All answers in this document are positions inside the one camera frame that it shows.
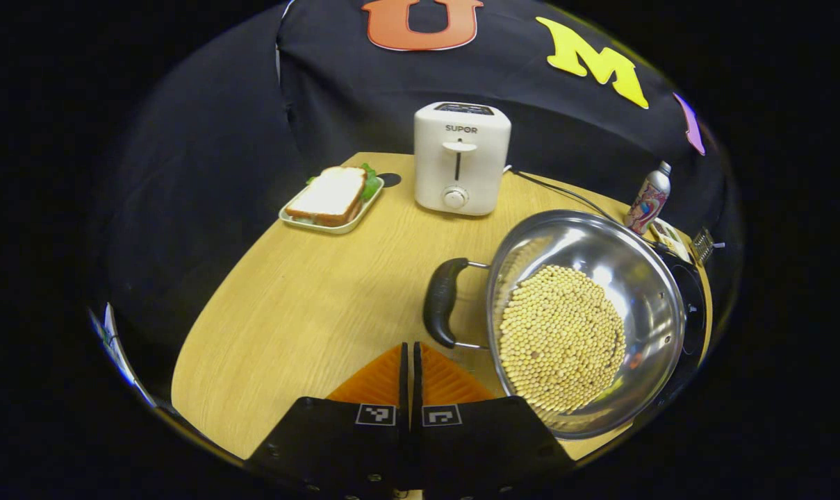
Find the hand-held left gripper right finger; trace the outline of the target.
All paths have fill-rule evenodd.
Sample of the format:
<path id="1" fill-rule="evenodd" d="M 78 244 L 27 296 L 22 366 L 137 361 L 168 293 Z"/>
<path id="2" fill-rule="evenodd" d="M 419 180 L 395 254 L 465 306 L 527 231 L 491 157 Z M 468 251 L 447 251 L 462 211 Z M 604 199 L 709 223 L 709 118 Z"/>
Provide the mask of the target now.
<path id="1" fill-rule="evenodd" d="M 520 397 L 430 404 L 435 349 L 413 345 L 411 487 L 424 498 L 545 498 L 577 465 Z"/>

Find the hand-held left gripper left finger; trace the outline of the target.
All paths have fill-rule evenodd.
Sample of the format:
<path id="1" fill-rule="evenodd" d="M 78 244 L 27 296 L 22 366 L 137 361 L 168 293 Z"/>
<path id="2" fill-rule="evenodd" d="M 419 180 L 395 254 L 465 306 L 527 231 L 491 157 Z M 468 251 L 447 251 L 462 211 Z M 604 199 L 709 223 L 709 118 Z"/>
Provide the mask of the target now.
<path id="1" fill-rule="evenodd" d="M 299 397 L 245 468 L 306 499 L 397 499 L 410 430 L 409 349 L 398 344 L 363 368 L 384 402 Z"/>

